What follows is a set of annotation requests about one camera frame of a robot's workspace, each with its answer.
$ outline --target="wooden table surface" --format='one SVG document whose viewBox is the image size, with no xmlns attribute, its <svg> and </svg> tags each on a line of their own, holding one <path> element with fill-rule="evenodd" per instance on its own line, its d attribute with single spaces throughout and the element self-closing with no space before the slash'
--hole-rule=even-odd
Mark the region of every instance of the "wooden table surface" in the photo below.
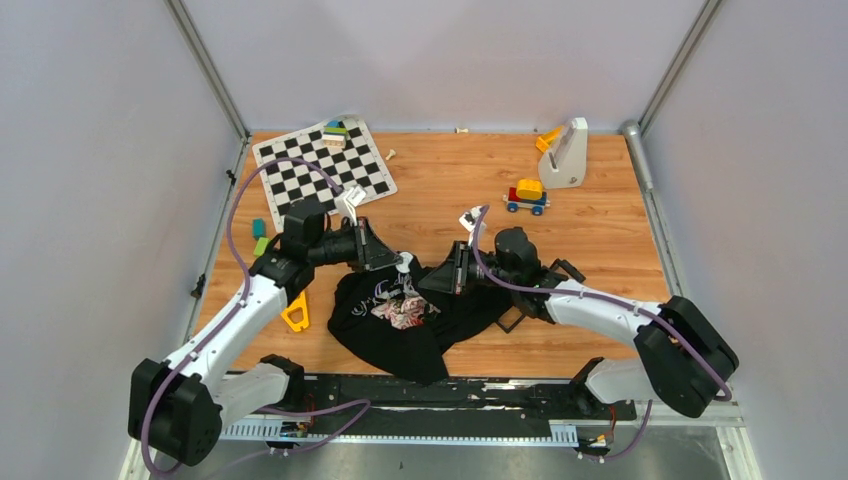
<svg viewBox="0 0 848 480">
<path fill-rule="evenodd" d="M 281 133 L 260 133 L 259 143 Z M 521 178 L 538 178 L 540 153 L 535 135 L 375 133 L 398 193 L 357 208 L 368 216 L 377 235 L 396 250 L 418 256 L 422 265 L 441 263 L 453 240 L 467 233 L 457 219 L 466 209 L 489 203 L 488 229 L 482 243 L 493 249 L 494 234 L 520 225 L 536 244 L 542 263 L 565 258 L 587 277 L 586 285 L 640 300 L 667 300 L 659 258 L 642 197 L 623 137 L 589 137 L 586 180 L 579 188 L 549 192 L 551 207 L 535 217 L 529 210 L 508 213 L 502 196 Z M 245 172 L 256 168 L 253 154 Z M 250 264 L 255 241 L 251 222 L 265 219 L 274 234 L 268 202 L 257 178 L 245 192 L 233 224 L 236 246 Z M 333 216 L 338 227 L 338 216 Z M 272 321 L 236 361 L 237 369 L 252 368 L 270 353 L 290 358 L 307 372 L 381 373 L 348 352 L 329 334 L 344 265 L 316 269 L 307 289 L 311 326 L 294 333 L 282 320 Z M 241 282 L 235 260 L 222 243 L 198 320 L 202 328 L 232 297 Z M 513 309 L 504 316 L 518 317 Z M 492 325 L 445 354 L 451 375 L 506 377 L 571 377 L 592 357 L 627 358 L 631 349 L 588 330 L 525 319 L 509 335 Z"/>
</svg>

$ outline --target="yellow plastic handle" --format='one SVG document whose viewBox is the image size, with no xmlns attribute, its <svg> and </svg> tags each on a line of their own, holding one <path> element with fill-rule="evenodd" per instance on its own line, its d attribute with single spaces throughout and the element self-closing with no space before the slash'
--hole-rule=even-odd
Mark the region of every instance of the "yellow plastic handle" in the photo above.
<svg viewBox="0 0 848 480">
<path fill-rule="evenodd" d="M 300 310 L 303 319 L 299 322 L 295 322 L 291 318 L 291 314 Z M 300 292 L 300 295 L 294 299 L 292 303 L 289 304 L 288 308 L 283 310 L 283 313 L 280 314 L 283 317 L 283 320 L 291 327 L 295 332 L 302 332 L 309 327 L 309 307 L 306 304 L 306 290 Z"/>
</svg>

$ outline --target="graphic print on shirt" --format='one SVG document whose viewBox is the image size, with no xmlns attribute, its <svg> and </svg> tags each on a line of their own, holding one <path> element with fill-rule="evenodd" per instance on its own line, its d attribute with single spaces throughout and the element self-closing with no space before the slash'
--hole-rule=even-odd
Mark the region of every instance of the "graphic print on shirt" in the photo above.
<svg viewBox="0 0 848 480">
<path fill-rule="evenodd" d="M 415 290 L 410 274 L 398 272 L 397 278 L 377 283 L 374 295 L 360 301 L 350 313 L 362 317 L 369 312 L 403 330 L 422 325 L 428 316 L 438 314 L 439 309 Z"/>
</svg>

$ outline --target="white stand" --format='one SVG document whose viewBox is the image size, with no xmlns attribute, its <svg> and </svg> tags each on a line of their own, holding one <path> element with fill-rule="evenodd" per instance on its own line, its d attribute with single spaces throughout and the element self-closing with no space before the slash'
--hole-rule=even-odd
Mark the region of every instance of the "white stand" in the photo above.
<svg viewBox="0 0 848 480">
<path fill-rule="evenodd" d="M 589 126 L 573 118 L 539 160 L 539 179 L 547 189 L 579 187 L 586 178 Z"/>
</svg>

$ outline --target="black t-shirt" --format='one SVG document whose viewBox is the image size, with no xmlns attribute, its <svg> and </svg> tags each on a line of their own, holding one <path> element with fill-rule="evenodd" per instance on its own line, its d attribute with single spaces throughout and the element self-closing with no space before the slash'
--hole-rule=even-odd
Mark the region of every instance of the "black t-shirt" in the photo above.
<svg viewBox="0 0 848 480">
<path fill-rule="evenodd" d="M 418 281 L 430 269 L 417 259 L 409 267 L 408 274 L 386 268 L 346 275 L 327 328 L 363 361 L 429 385 L 448 377 L 442 354 L 485 330 L 512 301 L 495 287 L 478 286 L 462 296 L 419 292 Z"/>
</svg>

